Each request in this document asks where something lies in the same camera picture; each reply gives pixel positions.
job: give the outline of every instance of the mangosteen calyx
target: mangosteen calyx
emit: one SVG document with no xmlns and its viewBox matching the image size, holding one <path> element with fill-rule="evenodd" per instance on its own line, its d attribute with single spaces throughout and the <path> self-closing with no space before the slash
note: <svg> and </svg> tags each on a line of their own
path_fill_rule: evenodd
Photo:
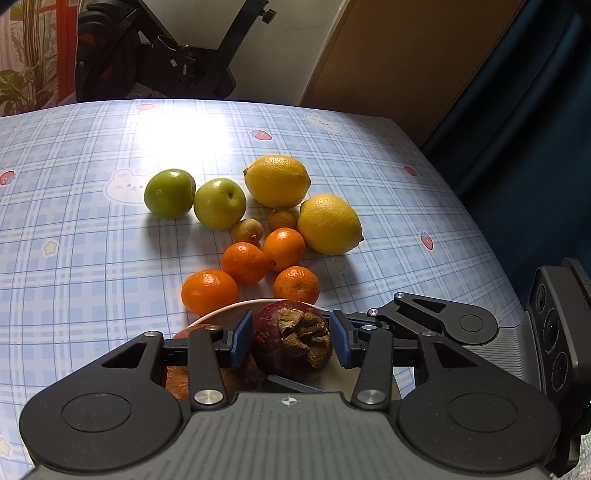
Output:
<svg viewBox="0 0 591 480">
<path fill-rule="evenodd" d="M 301 310 L 281 309 L 277 326 L 289 356 L 306 356 L 310 365 L 320 368 L 332 352 L 330 333 L 322 317 Z"/>
</svg>

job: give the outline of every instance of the dark blue curtain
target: dark blue curtain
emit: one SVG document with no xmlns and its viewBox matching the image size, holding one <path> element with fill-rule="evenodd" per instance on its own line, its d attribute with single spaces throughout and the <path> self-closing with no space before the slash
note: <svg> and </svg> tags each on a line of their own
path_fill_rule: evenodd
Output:
<svg viewBox="0 0 591 480">
<path fill-rule="evenodd" d="M 591 34 L 567 4 L 525 3 L 423 152 L 522 303 L 541 265 L 591 275 Z"/>
</svg>

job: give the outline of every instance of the camera lens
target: camera lens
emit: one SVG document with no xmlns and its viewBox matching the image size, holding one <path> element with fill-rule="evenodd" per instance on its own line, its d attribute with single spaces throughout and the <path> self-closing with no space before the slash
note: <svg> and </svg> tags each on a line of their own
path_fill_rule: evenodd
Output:
<svg viewBox="0 0 591 480">
<path fill-rule="evenodd" d="M 538 287 L 538 291 L 535 294 L 535 307 L 538 310 L 538 313 L 542 313 L 544 310 L 544 306 L 546 305 L 546 287 L 544 284 L 540 284 Z"/>
<path fill-rule="evenodd" d="M 552 387 L 558 391 L 566 382 L 566 374 L 569 370 L 569 360 L 566 358 L 566 353 L 560 352 L 554 360 L 552 367 Z"/>
<path fill-rule="evenodd" d="M 560 331 L 560 317 L 554 309 L 548 312 L 544 322 L 544 350 L 550 353 L 558 343 L 558 333 Z"/>
</svg>

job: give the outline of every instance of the tablecloth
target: tablecloth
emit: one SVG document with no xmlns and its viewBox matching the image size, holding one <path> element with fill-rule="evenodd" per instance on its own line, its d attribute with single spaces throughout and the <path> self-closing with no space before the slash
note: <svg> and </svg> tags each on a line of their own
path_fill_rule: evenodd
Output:
<svg viewBox="0 0 591 480">
<path fill-rule="evenodd" d="M 183 280 L 219 268 L 232 243 L 190 212 L 176 221 L 143 204 L 150 177 L 182 168 L 197 185 L 270 153 L 292 155 L 357 211 L 365 240 L 346 255 L 307 251 L 317 304 L 365 312 L 396 291 L 480 305 L 500 325 L 523 314 L 465 208 L 392 121 L 288 106 L 194 100 L 85 103 L 0 118 L 0 478 L 30 460 L 24 403 L 45 386 L 146 330 L 170 336 L 196 319 Z M 270 210 L 246 217 L 268 232 Z M 269 297 L 267 278 L 241 299 Z M 396 376 L 402 394 L 410 371 Z"/>
</svg>

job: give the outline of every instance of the curtain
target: curtain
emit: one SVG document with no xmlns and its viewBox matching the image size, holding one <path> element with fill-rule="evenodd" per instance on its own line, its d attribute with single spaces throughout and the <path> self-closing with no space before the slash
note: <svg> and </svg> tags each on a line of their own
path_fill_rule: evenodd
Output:
<svg viewBox="0 0 591 480">
<path fill-rule="evenodd" d="M 0 16 L 0 116 L 74 92 L 77 0 L 20 0 Z"/>
<path fill-rule="evenodd" d="M 423 152 L 523 304 L 541 265 L 591 274 L 591 34 L 567 4 L 525 3 Z"/>
</svg>

